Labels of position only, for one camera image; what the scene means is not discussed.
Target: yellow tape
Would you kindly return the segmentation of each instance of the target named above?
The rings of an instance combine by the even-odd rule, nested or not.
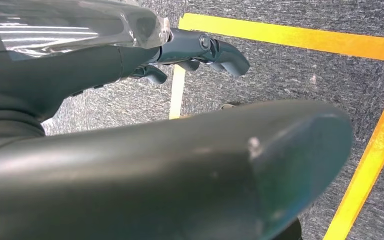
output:
[[[190,30],[188,23],[179,19],[179,29]],[[178,119],[181,116],[183,90],[185,88],[186,71],[178,65],[174,66],[173,81],[171,83],[170,113],[168,119]]]
[[[384,110],[323,240],[345,240],[384,166]]]
[[[384,37],[315,30],[186,13],[179,28],[281,44],[336,54],[384,61]],[[171,118],[180,116],[185,75],[175,69],[173,92],[176,107]],[[324,240],[344,240],[384,165],[384,111],[364,151]]]

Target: clear plastic sheet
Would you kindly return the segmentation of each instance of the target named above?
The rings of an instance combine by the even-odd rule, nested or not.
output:
[[[0,51],[38,58],[100,45],[153,48],[169,36],[166,18],[123,1],[0,0]]]

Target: white scuff mark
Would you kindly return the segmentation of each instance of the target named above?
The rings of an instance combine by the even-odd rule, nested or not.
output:
[[[216,172],[216,171],[213,171],[211,174],[210,174],[211,178],[213,179],[218,179],[219,178],[219,173]]]
[[[257,137],[254,136],[248,140],[248,150],[250,161],[254,160],[263,153],[263,146]]]
[[[283,209],[279,209],[276,212],[273,213],[271,219],[276,221],[279,220],[281,217],[285,215],[285,211]]]
[[[260,219],[257,219],[257,221],[255,223],[255,232],[256,232],[257,237],[260,237],[261,235],[263,235],[264,223]]]
[[[313,85],[317,85],[317,76],[315,74],[310,78],[310,83]]]

